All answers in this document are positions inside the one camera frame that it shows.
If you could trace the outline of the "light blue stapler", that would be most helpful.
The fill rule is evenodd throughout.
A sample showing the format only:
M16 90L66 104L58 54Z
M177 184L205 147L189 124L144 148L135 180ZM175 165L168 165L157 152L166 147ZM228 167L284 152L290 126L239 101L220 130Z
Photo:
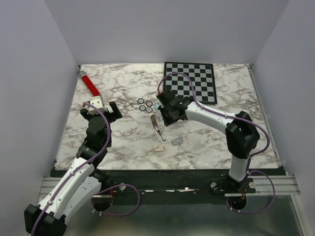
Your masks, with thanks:
M160 119L163 120L163 116L162 116L161 111L159 109L160 106L161 106L161 104L157 103L154 105L154 109L155 109L156 113L158 114L158 116L160 117Z

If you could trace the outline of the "white stapler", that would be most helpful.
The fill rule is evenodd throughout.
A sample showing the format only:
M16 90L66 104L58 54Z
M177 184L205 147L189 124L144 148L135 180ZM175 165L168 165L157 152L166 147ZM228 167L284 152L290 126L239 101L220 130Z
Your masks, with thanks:
M158 138L160 139L160 141L163 144L167 143L167 139L165 138L165 136L163 135L163 133L161 132L161 130L158 127L156 115L151 114L150 115L150 120L151 120L151 123L152 123L152 126L153 126L153 130L154 130L155 134L158 136Z

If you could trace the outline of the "staple tray with staples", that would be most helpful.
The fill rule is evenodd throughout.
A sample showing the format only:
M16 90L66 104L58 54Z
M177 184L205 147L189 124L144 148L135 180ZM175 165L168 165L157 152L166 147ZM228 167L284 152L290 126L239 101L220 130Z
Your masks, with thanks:
M182 138L176 138L176 139L173 139L171 141L171 143L172 143L172 145L177 146L177 145L180 145L183 143L183 139Z

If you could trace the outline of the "white staple box sleeve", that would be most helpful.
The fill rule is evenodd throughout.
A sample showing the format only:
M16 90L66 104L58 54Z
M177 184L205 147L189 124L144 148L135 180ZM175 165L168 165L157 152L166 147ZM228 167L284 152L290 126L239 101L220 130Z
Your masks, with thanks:
M164 151L164 145L158 145L153 147L154 152L163 152Z

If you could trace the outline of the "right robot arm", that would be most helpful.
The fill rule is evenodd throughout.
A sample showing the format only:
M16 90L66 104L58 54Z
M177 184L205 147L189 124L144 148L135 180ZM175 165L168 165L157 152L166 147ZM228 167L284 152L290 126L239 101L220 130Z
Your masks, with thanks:
M243 189L250 154L260 139L249 114L241 111L234 115L210 109L189 97L180 99L171 90L163 91L157 95L157 99L160 102L158 110L165 126L170 126L179 120L192 120L214 128L226 136L227 147L232 154L226 186L233 193Z

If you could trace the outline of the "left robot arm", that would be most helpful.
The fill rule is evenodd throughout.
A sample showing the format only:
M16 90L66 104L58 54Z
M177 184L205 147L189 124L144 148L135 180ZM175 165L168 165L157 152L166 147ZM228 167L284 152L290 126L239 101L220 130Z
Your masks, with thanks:
M111 147L110 124L122 118L115 102L109 103L112 111L92 115L86 108L80 114L88 128L84 142L65 175L53 190L37 205L28 205L24 211L25 227L32 236L62 236L75 213L95 193L104 194L109 189L108 180L97 172L99 163Z

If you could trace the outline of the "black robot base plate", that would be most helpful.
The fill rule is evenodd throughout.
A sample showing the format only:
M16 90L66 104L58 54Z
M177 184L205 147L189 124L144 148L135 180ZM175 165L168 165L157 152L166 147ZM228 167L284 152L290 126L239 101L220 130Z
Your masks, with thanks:
M104 210L115 205L224 205L226 199L234 208L244 208L246 197L260 192L250 187L255 177L266 181L268 195L276 181L285 176L284 169L263 169L251 174L242 183L232 183L228 170L95 170L84 177L71 195L67 206L80 207L93 200Z

